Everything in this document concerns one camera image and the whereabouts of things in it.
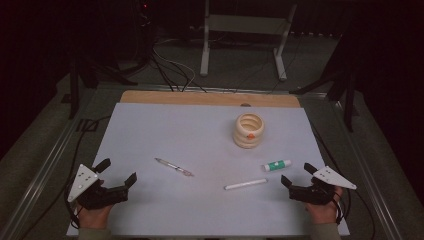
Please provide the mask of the white pen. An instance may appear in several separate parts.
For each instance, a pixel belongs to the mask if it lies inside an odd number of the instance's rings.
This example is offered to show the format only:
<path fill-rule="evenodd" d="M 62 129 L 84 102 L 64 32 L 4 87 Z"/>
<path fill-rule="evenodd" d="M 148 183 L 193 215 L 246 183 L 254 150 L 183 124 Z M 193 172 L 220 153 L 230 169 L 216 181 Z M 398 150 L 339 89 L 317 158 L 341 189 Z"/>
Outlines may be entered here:
<path fill-rule="evenodd" d="M 257 179 L 257 180 L 242 182 L 242 183 L 226 185 L 223 188 L 224 188 L 224 190 L 228 191 L 228 190 L 234 190 L 234 189 L 239 189 L 239 188 L 243 188 L 243 187 L 250 187 L 250 186 L 265 184 L 267 182 L 268 182 L 268 179 L 263 178 L 263 179 Z"/>

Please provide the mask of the clear ballpoint pen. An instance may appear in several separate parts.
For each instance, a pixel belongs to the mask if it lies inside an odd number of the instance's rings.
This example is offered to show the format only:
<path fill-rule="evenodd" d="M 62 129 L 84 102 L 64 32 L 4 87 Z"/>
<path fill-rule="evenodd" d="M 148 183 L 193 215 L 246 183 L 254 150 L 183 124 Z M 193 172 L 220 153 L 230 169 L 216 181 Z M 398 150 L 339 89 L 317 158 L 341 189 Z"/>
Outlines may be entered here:
<path fill-rule="evenodd" d="M 183 169 L 183 168 L 181 168 L 181 167 L 179 167 L 179 166 L 177 166 L 177 165 L 175 165 L 175 164 L 172 164 L 172 163 L 170 163 L 170 162 L 168 162 L 168 161 L 166 161 L 166 160 L 164 160 L 164 159 L 161 159 L 161 158 L 154 158 L 158 163 L 160 163 L 160 164 L 162 164 L 162 165 L 165 165 L 165 166 L 167 166 L 167 167 L 170 167 L 170 168 L 172 168 L 172 169 L 174 169 L 175 171 L 177 171 L 177 172 L 180 172 L 181 174 L 183 174 L 184 176 L 188 176 L 188 177 L 194 177 L 194 174 L 193 173 L 191 173 L 190 171 L 188 171 L 188 170 L 186 170 L 186 169 Z"/>

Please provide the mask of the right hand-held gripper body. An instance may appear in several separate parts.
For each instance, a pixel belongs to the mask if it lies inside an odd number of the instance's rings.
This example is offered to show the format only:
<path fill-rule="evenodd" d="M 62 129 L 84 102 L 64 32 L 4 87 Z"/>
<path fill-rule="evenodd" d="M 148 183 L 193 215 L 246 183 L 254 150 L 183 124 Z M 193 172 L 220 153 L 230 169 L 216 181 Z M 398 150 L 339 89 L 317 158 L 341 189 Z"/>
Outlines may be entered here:
<path fill-rule="evenodd" d="M 356 190 L 357 186 L 344 176 L 325 166 L 312 175 L 310 186 L 293 185 L 289 189 L 289 198 L 314 205 L 326 205 L 335 195 L 334 187 Z"/>

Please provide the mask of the white table mat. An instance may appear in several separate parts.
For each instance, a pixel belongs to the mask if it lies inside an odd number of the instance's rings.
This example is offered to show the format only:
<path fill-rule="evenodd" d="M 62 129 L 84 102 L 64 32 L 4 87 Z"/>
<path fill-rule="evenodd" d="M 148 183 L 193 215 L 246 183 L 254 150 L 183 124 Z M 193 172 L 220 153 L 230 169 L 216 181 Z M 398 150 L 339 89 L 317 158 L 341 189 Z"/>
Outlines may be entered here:
<path fill-rule="evenodd" d="M 289 198 L 282 175 L 307 186 L 310 163 L 324 167 L 302 108 L 255 107 L 265 122 L 261 143 L 238 147 L 232 139 L 243 107 L 132 104 L 115 106 L 95 157 L 109 158 L 101 174 L 115 187 L 132 173 L 129 199 L 109 217 L 113 234 L 125 237 L 280 237 L 306 235 L 311 222 L 302 203 Z M 164 159 L 194 174 L 158 163 Z M 272 172 L 264 164 L 291 160 Z M 224 190 L 257 179 L 265 184 Z"/>

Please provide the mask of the person's right hand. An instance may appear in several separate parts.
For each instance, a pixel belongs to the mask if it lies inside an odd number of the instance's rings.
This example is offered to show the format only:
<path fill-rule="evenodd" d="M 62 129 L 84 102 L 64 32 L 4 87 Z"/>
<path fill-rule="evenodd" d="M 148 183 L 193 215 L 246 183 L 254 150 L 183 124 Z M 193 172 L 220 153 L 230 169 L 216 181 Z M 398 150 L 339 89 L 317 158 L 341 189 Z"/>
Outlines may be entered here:
<path fill-rule="evenodd" d="M 305 203 L 305 208 L 311 216 L 313 224 L 330 224 L 337 222 L 338 203 L 343 194 L 343 190 L 339 186 L 334 187 L 335 195 L 333 199 L 326 205 L 314 205 Z"/>

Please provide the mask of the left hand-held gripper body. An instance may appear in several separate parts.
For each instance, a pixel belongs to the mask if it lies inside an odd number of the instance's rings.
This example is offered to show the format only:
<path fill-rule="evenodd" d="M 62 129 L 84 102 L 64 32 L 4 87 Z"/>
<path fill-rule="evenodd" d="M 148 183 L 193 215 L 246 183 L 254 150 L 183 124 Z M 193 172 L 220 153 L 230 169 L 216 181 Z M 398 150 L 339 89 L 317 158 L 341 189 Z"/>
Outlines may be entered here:
<path fill-rule="evenodd" d="M 101 209 L 128 200 L 129 188 L 122 186 L 106 188 L 99 179 L 100 173 L 94 173 L 92 167 L 80 164 L 67 193 L 67 202 L 77 201 L 88 210 Z"/>

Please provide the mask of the dark equipment rack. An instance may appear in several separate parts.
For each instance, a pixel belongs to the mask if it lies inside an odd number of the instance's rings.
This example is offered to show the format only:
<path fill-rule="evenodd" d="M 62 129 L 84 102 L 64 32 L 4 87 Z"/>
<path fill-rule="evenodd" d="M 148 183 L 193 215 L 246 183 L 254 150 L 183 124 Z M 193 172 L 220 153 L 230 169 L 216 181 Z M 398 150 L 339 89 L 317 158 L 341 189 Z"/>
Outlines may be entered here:
<path fill-rule="evenodd" d="M 152 54 L 156 38 L 156 1 L 131 0 L 133 24 L 135 27 L 137 64 L 145 66 Z"/>

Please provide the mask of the grey metal stand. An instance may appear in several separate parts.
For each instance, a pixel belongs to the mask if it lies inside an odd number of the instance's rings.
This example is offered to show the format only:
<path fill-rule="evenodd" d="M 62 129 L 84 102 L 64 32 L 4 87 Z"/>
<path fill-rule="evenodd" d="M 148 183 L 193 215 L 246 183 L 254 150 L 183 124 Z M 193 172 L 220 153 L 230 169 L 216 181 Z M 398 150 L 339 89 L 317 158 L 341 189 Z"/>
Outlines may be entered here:
<path fill-rule="evenodd" d="M 273 57 L 278 79 L 280 81 L 285 81 L 287 79 L 287 74 L 282 54 L 290 33 L 296 9 L 297 5 L 291 4 L 287 16 L 283 18 L 218 15 L 210 12 L 210 0 L 205 0 L 204 35 L 200 75 L 203 77 L 208 75 L 210 56 L 209 35 L 211 31 L 279 35 L 281 37 L 281 41 L 280 44 L 273 49 Z"/>

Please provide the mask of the cream ringed pen holder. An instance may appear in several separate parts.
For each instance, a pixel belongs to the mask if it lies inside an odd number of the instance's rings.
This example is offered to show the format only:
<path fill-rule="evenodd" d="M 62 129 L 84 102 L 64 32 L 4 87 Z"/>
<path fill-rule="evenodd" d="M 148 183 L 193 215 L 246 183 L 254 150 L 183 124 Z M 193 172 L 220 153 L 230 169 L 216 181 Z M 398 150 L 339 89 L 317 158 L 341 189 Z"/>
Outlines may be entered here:
<path fill-rule="evenodd" d="M 233 141 L 241 148 L 255 148 L 261 143 L 264 130 L 265 123 L 259 115 L 243 113 L 235 121 Z"/>

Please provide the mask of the metal frame rail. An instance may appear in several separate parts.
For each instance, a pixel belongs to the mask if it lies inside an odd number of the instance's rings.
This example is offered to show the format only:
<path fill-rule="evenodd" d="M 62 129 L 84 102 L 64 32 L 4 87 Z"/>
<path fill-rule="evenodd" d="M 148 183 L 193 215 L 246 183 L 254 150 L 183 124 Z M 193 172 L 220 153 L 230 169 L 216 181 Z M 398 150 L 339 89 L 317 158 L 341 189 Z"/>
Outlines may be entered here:
<path fill-rule="evenodd" d="M 0 240 L 18 239 L 94 94 L 82 91 L 72 118 L 52 100 L 0 161 Z"/>
<path fill-rule="evenodd" d="M 391 214 L 386 200 L 383 198 L 381 191 L 374 179 L 371 169 L 368 166 L 365 155 L 360 149 L 354 134 L 348 130 L 344 123 L 343 107 L 339 102 L 330 102 L 330 107 L 337 119 L 338 124 L 341 126 L 343 135 L 347 139 L 350 149 L 353 151 L 354 162 L 357 164 L 359 174 L 362 178 L 363 184 L 368 193 L 369 199 L 372 203 L 374 212 L 384 230 L 387 240 L 404 240 L 396 221 Z"/>

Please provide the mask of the green and white glue stick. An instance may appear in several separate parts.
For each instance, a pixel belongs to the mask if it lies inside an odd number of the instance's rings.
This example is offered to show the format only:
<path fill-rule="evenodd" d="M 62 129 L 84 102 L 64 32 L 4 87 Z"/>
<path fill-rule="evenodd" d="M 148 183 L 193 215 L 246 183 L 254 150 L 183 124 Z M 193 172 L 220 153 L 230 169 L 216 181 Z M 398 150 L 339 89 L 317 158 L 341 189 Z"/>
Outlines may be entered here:
<path fill-rule="evenodd" d="M 262 169 L 265 172 L 272 172 L 272 171 L 277 171 L 280 169 L 284 169 L 287 168 L 289 166 L 292 165 L 292 161 L 291 160 L 279 160 L 279 161 L 275 161 L 275 162 L 270 162 L 267 164 L 264 164 L 262 166 Z"/>

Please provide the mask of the person's left hand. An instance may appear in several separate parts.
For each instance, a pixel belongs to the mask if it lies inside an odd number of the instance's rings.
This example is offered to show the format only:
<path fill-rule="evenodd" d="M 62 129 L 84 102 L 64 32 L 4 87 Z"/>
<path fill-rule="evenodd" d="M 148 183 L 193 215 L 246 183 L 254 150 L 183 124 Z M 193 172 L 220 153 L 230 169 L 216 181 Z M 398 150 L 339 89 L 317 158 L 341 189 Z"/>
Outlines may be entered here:
<path fill-rule="evenodd" d="M 109 205 L 101 209 L 88 210 L 77 204 L 79 224 L 82 228 L 106 229 L 108 226 L 109 214 L 113 206 Z"/>

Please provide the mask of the black tripod stand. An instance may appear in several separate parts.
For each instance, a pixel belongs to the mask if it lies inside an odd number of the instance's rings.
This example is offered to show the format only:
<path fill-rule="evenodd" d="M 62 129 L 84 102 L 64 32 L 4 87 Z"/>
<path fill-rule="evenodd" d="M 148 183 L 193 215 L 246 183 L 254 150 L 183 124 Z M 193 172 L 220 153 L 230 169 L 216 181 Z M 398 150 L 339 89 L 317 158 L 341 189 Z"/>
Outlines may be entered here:
<path fill-rule="evenodd" d="M 81 95 L 79 82 L 82 82 L 86 88 L 90 89 L 94 89 L 98 86 L 99 81 L 95 77 L 96 70 L 122 85 L 137 85 L 136 82 L 132 82 L 124 78 L 118 72 L 115 72 L 110 68 L 99 64 L 91 57 L 78 51 L 70 52 L 69 60 L 70 93 L 66 98 L 66 101 L 70 103 L 69 119 L 74 119 L 80 109 Z"/>
<path fill-rule="evenodd" d="M 320 78 L 297 90 L 291 90 L 290 94 L 303 95 L 322 85 L 332 82 L 332 86 L 326 94 L 329 101 L 339 101 L 342 96 L 344 100 L 343 121 L 346 128 L 352 132 L 353 103 L 355 96 L 356 67 L 358 59 L 355 50 L 339 43 L 328 60 Z"/>

